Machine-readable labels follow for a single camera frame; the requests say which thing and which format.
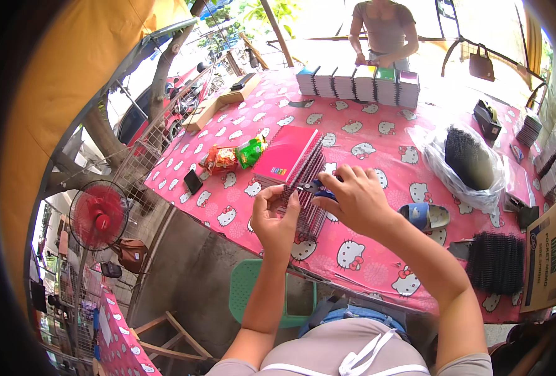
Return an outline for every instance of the brown bag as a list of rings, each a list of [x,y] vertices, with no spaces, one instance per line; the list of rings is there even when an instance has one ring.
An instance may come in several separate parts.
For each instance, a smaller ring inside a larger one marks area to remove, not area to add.
[[[485,50],[485,56],[481,56],[481,46]],[[493,63],[487,54],[487,48],[484,44],[479,44],[476,54],[470,54],[470,75],[487,81],[495,81],[493,75]]]
[[[111,249],[117,253],[119,263],[126,270],[136,274],[140,273],[144,258],[149,252],[142,240],[127,238],[122,238],[119,243],[113,244]]]

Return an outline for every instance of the pliers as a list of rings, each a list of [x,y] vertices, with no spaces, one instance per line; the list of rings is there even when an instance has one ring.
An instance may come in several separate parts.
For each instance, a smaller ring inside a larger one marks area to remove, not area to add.
[[[337,176],[336,178],[340,182],[343,181],[342,177],[340,177],[340,176]],[[332,200],[338,202],[338,200],[334,196],[333,192],[328,191],[327,189],[321,189],[322,187],[324,187],[324,184],[322,184],[322,182],[319,181],[319,179],[315,179],[311,183],[297,184],[296,187],[297,187],[298,190],[313,193],[313,195],[315,197],[327,197],[329,199],[332,199]]]

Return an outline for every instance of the person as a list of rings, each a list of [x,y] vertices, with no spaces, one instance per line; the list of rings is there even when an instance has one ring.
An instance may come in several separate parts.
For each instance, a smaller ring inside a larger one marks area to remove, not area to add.
[[[355,6],[349,42],[356,52],[356,65],[366,64],[359,41],[362,24],[368,31],[368,60],[381,68],[410,70],[407,57],[418,50],[418,34],[412,12],[405,5],[389,0],[371,0]]]
[[[437,300],[438,374],[492,375],[477,297],[458,261],[389,207],[373,169],[364,171],[344,164],[336,174],[342,182],[323,172],[318,178],[338,201],[315,197],[313,204],[334,214],[356,233],[392,250]],[[283,186],[271,186],[255,197],[251,226],[265,250],[264,259],[242,327],[207,375],[429,374],[418,351],[374,316],[327,318],[301,338],[272,349],[282,316],[285,272],[300,211],[295,191],[284,217],[277,217],[275,209],[282,191]]]

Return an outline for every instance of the red fan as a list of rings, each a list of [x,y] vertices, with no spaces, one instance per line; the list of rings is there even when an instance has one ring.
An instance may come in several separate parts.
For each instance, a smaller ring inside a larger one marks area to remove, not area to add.
[[[128,214],[122,189],[107,180],[96,180],[84,185],[71,203],[71,233],[82,247],[101,251],[122,236]]]

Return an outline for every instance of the slipper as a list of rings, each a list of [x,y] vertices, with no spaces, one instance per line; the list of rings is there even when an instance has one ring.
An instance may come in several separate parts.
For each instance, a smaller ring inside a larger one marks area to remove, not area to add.
[[[435,231],[449,224],[449,211],[426,202],[407,204],[397,210],[420,231]]]

